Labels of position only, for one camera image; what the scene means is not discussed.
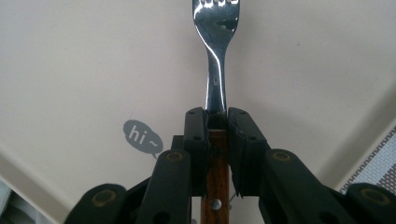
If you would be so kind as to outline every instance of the silver fork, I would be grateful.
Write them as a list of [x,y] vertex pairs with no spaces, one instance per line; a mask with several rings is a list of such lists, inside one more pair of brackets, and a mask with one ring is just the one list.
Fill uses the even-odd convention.
[[219,126],[227,119],[224,59],[238,24],[239,2],[240,0],[192,0],[195,28],[204,41],[209,58],[205,106],[209,114],[209,128],[222,128]]

